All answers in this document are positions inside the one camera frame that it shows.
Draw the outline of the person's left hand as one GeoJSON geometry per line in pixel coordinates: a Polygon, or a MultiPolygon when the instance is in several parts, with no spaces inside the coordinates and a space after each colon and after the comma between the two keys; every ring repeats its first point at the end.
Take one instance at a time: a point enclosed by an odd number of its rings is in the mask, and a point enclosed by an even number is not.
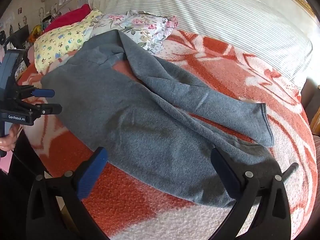
{"type": "Polygon", "coordinates": [[[16,141],[20,130],[19,124],[13,124],[9,129],[9,134],[0,140],[0,149],[4,152],[11,151],[15,148],[16,141]]]}

